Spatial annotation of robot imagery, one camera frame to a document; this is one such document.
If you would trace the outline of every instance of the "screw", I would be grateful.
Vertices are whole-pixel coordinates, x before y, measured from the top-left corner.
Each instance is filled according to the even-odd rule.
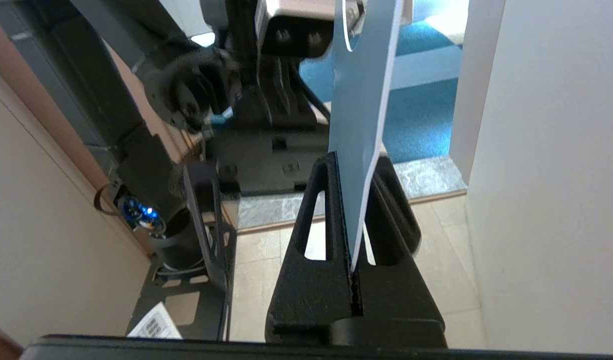
[[[320,32],[311,32],[308,35],[308,43],[311,46],[317,46],[320,45],[320,43],[322,43],[322,35],[320,35]]]
[[[287,29],[277,30],[277,32],[275,33],[275,37],[278,43],[288,43],[291,41],[291,34]]]
[[[192,117],[196,114],[197,109],[195,108],[195,106],[188,102],[182,109],[180,109],[183,116],[186,118]]]
[[[235,176],[238,175],[238,167],[235,164],[226,164],[220,166],[217,173],[222,176]]]
[[[290,175],[298,171],[300,171],[300,164],[297,161],[282,165],[282,173],[284,173],[284,175]]]

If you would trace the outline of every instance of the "beige tile floor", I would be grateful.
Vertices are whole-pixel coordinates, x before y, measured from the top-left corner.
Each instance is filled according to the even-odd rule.
[[[414,260],[446,323],[451,348],[485,349],[485,332],[465,197],[413,205],[422,240]],[[241,235],[236,250],[231,341],[265,341],[265,317],[291,228]],[[306,257],[324,259],[324,223],[314,223]]]

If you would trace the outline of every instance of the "cable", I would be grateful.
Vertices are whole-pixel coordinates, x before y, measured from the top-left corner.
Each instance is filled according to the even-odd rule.
[[[93,197],[93,207],[102,214],[112,216],[112,217],[122,217],[122,214],[115,211],[109,211],[103,209],[101,198],[103,196],[103,192],[109,187],[110,184],[103,185],[95,192],[95,196]]]
[[[201,265],[204,262],[204,259],[201,259],[197,262],[197,267],[194,268],[190,268],[190,269],[183,269],[183,270],[176,270],[176,271],[156,271],[155,275],[156,276],[185,276],[188,274],[192,274],[194,272],[198,272],[198,271],[202,271],[204,269],[206,269],[206,267],[204,265]]]
[[[227,342],[231,341],[231,308],[233,308],[231,301],[226,301],[226,306],[228,307],[228,312],[226,313],[226,331],[225,331],[225,340]]]
[[[316,96],[316,93],[311,90],[309,85],[304,82],[296,66],[291,67],[291,75],[293,77],[293,80],[297,82],[298,86],[300,86],[300,88],[302,88],[302,91],[304,91],[304,96],[306,96],[308,102],[311,103],[317,109],[317,111],[320,112],[320,114],[322,114],[326,121],[331,123],[331,111],[329,111],[325,104],[320,101],[318,96]]]

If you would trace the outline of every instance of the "black metal frame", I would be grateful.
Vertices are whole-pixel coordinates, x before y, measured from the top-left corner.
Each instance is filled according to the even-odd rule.
[[[235,228],[222,217],[222,198],[215,164],[190,162],[184,169],[183,179],[192,218],[189,226],[199,239],[201,262],[194,268],[170,271],[163,260],[156,257],[144,280],[126,333],[167,297],[199,292],[194,321],[179,326],[178,330],[185,339],[221,341],[229,337],[238,235]],[[214,215],[213,221],[204,221],[202,215],[206,213]],[[206,276],[207,281],[192,283],[191,279],[198,276]],[[181,282],[172,287],[163,287],[169,280]]]
[[[325,117],[330,114],[300,78],[302,59],[259,54],[256,1],[225,0],[228,21],[237,25],[219,30],[213,49],[186,39],[157,0],[71,2],[137,75],[163,121],[196,133],[209,130],[204,123],[209,110],[221,114],[233,107],[225,126],[204,132],[207,159],[219,162],[222,191],[263,195],[302,189],[329,143],[329,126],[318,123],[310,103]],[[324,146],[283,151],[270,141],[297,137]],[[252,145],[244,144],[252,139]],[[239,158],[252,152],[272,176]],[[301,170],[285,173],[286,168]]]
[[[53,335],[38,339],[20,360],[613,360],[613,355],[176,341]]]
[[[121,178],[112,198],[128,191],[168,221],[185,202],[169,191],[171,159],[89,21],[69,0],[0,0],[1,27],[102,170]]]
[[[380,157],[366,210],[366,232],[350,271],[334,153],[316,162],[268,308],[265,339],[274,344],[446,347],[444,321],[411,253],[420,229],[388,157]],[[316,198],[325,196],[326,260],[304,256]]]

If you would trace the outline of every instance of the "blue carpet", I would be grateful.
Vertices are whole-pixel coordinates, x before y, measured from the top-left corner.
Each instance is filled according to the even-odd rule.
[[[400,30],[396,57],[453,46],[453,42],[426,21],[414,22]]]
[[[449,153],[458,79],[395,89],[382,142],[394,164]]]
[[[350,43],[356,41],[357,38],[350,39]],[[455,47],[455,44],[426,21],[412,23],[400,30],[396,57],[404,59],[407,55],[410,60],[407,58],[403,60],[406,63],[400,63],[404,66],[396,66],[401,72],[409,73],[409,76],[401,73],[398,79],[421,80],[422,83],[403,86],[400,84],[402,81],[393,82],[393,85],[402,88],[390,92],[382,142],[396,164],[449,153],[458,79],[447,80],[446,76],[441,75],[457,73],[455,69],[460,68],[461,57],[450,50],[435,52],[441,58],[421,54],[430,54],[426,51],[446,47]],[[394,78],[398,77],[396,72],[393,73]],[[334,71],[330,52],[320,59],[302,62],[300,75],[322,102],[331,101]]]

